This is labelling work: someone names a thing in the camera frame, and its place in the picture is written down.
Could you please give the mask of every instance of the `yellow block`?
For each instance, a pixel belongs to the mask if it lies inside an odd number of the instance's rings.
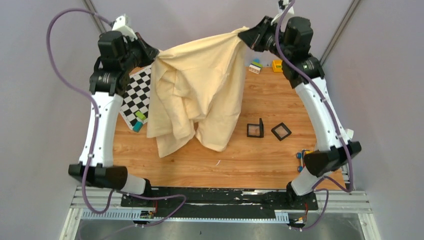
[[[283,72],[283,61],[281,59],[276,59],[272,61],[272,70],[274,73]]]

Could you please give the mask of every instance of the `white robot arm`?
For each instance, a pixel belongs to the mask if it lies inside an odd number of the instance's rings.
[[[270,51],[278,56],[274,40],[276,26],[272,18],[265,16],[257,26],[240,32],[238,37],[254,51]],[[285,32],[280,31],[280,47],[283,49],[283,54],[318,86],[325,96],[325,101],[334,111],[321,64],[309,53],[312,35],[308,19],[292,17],[288,20]],[[113,141],[118,113],[130,79],[129,73],[135,67],[151,64],[159,51],[149,46],[129,27],[129,20],[125,15],[116,19],[112,31],[100,35],[98,47],[100,57],[90,77],[90,92],[98,105],[99,114],[96,115],[94,106],[91,106],[87,138],[79,163],[69,165],[68,173],[81,181],[87,159],[91,157],[87,175],[89,185],[140,195],[151,188],[150,183],[147,179],[130,175],[125,166],[113,166]],[[305,157],[303,171],[287,185],[287,191],[296,197],[312,192],[313,186],[323,176],[347,163],[347,156],[336,134],[333,119],[316,89],[285,62],[282,67],[285,77],[307,110],[317,139],[315,151]],[[334,115],[340,128],[339,137],[342,137],[353,158],[361,151],[361,145],[359,142],[351,141],[337,115]],[[96,118],[98,118],[98,134],[93,143],[93,154],[89,156]]]
[[[347,163],[348,156],[340,138],[343,139],[351,158],[362,148],[358,141],[351,141],[351,137],[342,127],[337,114],[334,113],[320,61],[309,53],[314,33],[309,19],[299,16],[291,17],[287,21],[285,31],[282,32],[280,29],[277,31],[277,23],[271,17],[265,16],[257,26],[240,32],[238,37],[256,52],[270,51],[279,57],[275,41],[276,32],[282,54],[309,78],[305,79],[283,61],[283,74],[302,100],[317,141],[315,151],[305,156],[305,167],[300,175],[287,185],[287,191],[291,193],[295,201],[298,196],[312,192],[313,187],[324,176]],[[323,97],[312,85],[317,86]],[[334,119],[326,104],[334,113]]]
[[[143,194],[150,187],[147,179],[133,176],[125,166],[114,166],[113,143],[117,117],[123,96],[135,67],[151,64],[159,51],[149,46],[129,26],[126,15],[119,16],[112,30],[100,35],[100,57],[90,77],[90,92],[98,106],[91,105],[87,137],[78,164],[69,165],[68,173],[81,181],[88,158],[91,158],[87,184],[89,186]],[[92,142],[95,120],[98,119],[97,138]]]

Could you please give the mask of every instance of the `wooden table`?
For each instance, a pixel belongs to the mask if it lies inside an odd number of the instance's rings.
[[[246,125],[262,118],[264,138],[246,137]],[[271,129],[285,123],[292,131],[279,141]],[[282,73],[272,68],[246,74],[241,115],[223,152],[202,146],[196,138],[159,158],[155,138],[146,138],[147,126],[139,133],[128,128],[121,116],[116,123],[114,164],[127,166],[152,186],[285,189],[297,175],[302,149],[313,149],[314,130],[305,107]],[[341,171],[332,174],[344,184]],[[319,187],[338,189],[329,180]]]

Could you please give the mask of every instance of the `yellow fabric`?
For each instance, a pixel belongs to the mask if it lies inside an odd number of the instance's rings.
[[[237,34],[247,29],[188,42],[156,57],[147,137],[156,137],[161,158],[194,135],[209,149],[225,150],[240,115],[246,74],[246,45]]]

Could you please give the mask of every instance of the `teal block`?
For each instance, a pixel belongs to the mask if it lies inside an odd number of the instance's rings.
[[[141,121],[138,121],[136,124],[135,124],[135,126],[134,127],[132,127],[132,130],[134,131],[134,132],[140,132],[140,129],[142,129],[142,127],[143,127],[143,123],[141,122]]]

